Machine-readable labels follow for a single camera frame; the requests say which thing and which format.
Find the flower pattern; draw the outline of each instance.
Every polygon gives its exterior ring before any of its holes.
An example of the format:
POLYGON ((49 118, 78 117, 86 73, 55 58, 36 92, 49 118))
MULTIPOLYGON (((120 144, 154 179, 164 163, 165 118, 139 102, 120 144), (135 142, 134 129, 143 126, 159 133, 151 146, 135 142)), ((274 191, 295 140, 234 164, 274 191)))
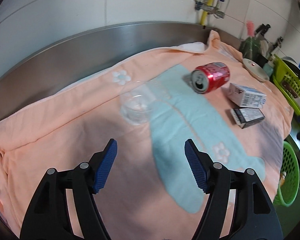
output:
POLYGON ((118 83, 122 86, 131 81, 131 77, 127 75, 127 72, 125 70, 114 71, 112 72, 112 76, 112 82, 118 83))
POLYGON ((228 157, 230 156, 230 151, 225 147, 223 142, 218 143, 217 145, 212 147, 217 161, 221 162, 222 164, 228 163, 228 157))

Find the pink brush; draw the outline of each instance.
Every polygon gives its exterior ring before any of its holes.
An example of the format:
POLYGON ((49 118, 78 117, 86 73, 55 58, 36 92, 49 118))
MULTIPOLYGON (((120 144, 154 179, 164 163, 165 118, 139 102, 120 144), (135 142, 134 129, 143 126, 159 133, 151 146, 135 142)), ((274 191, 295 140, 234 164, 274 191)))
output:
POLYGON ((247 26, 248 36, 254 37, 254 23, 252 21, 247 21, 246 26, 247 26))

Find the green plastic basket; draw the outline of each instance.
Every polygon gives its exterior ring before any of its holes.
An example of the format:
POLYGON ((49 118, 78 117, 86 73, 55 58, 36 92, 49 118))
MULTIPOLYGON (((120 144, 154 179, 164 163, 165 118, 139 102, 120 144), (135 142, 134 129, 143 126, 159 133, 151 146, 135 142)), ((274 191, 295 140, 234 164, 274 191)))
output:
POLYGON ((300 174, 297 157, 291 145, 286 141, 283 142, 283 161, 280 172, 284 171, 287 175, 282 187, 278 187, 273 204, 289 207, 296 199, 299 189, 300 174))
POLYGON ((292 106, 295 114, 300 116, 300 108, 293 99, 293 96, 281 86, 282 81, 285 80, 300 97, 300 80, 296 76, 296 74, 287 66, 287 64, 285 64, 282 59, 277 56, 275 60, 274 75, 272 76, 272 78, 273 83, 277 86, 277 88, 287 99, 288 103, 292 106))

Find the cloth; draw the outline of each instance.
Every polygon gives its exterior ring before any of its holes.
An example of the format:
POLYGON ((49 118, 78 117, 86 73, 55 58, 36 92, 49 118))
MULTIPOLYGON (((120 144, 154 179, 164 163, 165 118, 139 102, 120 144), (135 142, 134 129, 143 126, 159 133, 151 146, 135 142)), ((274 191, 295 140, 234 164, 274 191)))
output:
MULTIPOLYGON (((0 207, 17 236, 47 169, 73 169, 110 138, 117 140, 118 154, 94 199, 113 240, 192 238, 207 197, 186 165, 188 138, 230 169, 254 168, 274 198, 292 108, 273 84, 250 76, 242 54, 221 43, 218 33, 211 31, 207 50, 197 45, 142 52, 0 121, 0 207), (206 95, 188 87, 188 74, 211 62, 229 66, 230 82, 267 95, 263 122, 244 130, 235 124, 229 114, 234 104, 225 95, 229 83, 206 95), (146 82, 156 98, 149 122, 140 125, 120 111, 122 88, 136 81, 146 82)), ((73 230, 82 236, 71 191, 67 198, 73 230)), ((232 192, 222 236, 233 203, 232 192)))

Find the red soda can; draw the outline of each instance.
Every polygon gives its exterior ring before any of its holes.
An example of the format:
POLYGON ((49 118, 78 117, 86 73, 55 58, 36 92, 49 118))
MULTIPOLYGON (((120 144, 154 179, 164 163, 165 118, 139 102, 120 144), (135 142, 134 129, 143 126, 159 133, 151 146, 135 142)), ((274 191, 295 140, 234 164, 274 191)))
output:
POLYGON ((209 93, 230 79, 230 70, 226 64, 221 62, 209 63, 204 66, 196 67, 191 73, 191 83, 197 93, 209 93))

